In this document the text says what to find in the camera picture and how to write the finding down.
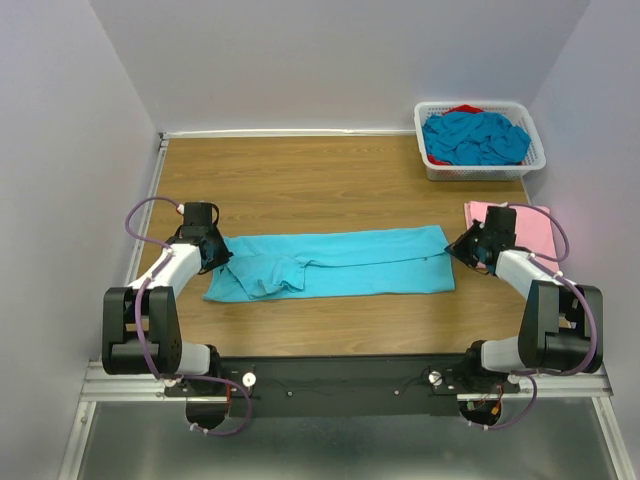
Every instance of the bolt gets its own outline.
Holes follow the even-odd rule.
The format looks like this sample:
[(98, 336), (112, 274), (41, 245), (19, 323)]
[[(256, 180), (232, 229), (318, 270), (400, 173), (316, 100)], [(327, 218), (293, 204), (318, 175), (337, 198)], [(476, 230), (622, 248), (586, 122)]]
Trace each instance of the bolt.
[(253, 372), (245, 373), (242, 377), (242, 384), (247, 388), (253, 387), (256, 384), (255, 374)]
[(442, 375), (440, 372), (436, 372), (435, 370), (429, 374), (429, 382), (431, 385), (438, 387), (442, 384)]

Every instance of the pink cloth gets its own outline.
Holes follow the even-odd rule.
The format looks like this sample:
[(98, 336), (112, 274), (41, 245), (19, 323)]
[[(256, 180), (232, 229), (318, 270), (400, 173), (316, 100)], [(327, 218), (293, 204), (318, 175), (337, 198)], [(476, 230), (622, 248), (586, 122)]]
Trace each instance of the pink cloth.
[[(464, 218), (467, 228), (471, 226), (473, 220), (484, 222), (487, 215), (487, 207), (495, 206), (495, 203), (469, 202), (464, 204)], [(553, 242), (553, 231), (551, 230), (551, 220), (530, 208), (515, 208), (516, 216), (516, 245), (526, 247), (532, 252), (544, 253), (550, 257), (557, 258), (556, 246)], [(560, 270), (557, 262), (538, 259), (540, 263), (549, 267), (554, 272)]]

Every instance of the wooden table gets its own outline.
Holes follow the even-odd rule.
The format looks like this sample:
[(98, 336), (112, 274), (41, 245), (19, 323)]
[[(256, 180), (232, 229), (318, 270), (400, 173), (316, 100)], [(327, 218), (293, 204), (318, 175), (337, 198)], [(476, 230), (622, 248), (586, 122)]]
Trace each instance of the wooden table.
[[(351, 232), (441, 225), (465, 230), (463, 203), (526, 202), (520, 182), (431, 182), (413, 136), (172, 139), (159, 195), (220, 207), (223, 235)], [(149, 235), (181, 220), (157, 202)], [(147, 245), (140, 273), (159, 255)], [(454, 262), (456, 290), (223, 304), (191, 280), (178, 299), (185, 341), (222, 355), (462, 352), (518, 333), (524, 300), (506, 283)]]

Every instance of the blue cloth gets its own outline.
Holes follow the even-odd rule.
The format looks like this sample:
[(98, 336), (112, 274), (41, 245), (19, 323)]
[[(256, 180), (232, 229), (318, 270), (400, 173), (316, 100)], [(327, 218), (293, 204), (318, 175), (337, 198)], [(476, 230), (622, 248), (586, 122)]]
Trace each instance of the blue cloth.
[(439, 226), (355, 233), (225, 238), (233, 257), (205, 300), (251, 302), (453, 290)]
[(531, 138), (499, 113), (451, 112), (422, 127), (427, 153), (452, 165), (517, 165)]

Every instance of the white plastic basket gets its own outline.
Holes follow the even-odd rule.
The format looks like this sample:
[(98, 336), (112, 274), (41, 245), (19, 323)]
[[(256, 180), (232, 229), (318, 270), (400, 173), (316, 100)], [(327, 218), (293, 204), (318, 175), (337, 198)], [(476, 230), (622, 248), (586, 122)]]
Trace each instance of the white plastic basket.
[[(457, 166), (457, 165), (435, 165), (427, 158), (422, 126), (431, 115), (442, 115), (447, 110), (460, 105), (472, 105), (483, 109), (486, 112), (501, 113), (514, 125), (519, 125), (531, 137), (531, 145), (527, 151), (527, 156), (522, 165), (499, 165), (499, 166)], [(455, 102), (421, 102), (414, 110), (416, 135), (418, 137), (418, 148), (422, 154), (422, 161), (427, 167), (427, 177), (429, 180), (517, 180), (525, 173), (543, 168), (547, 159), (544, 156), (542, 142), (533, 124), (533, 119), (525, 107), (515, 102), (500, 101), (455, 101)]]

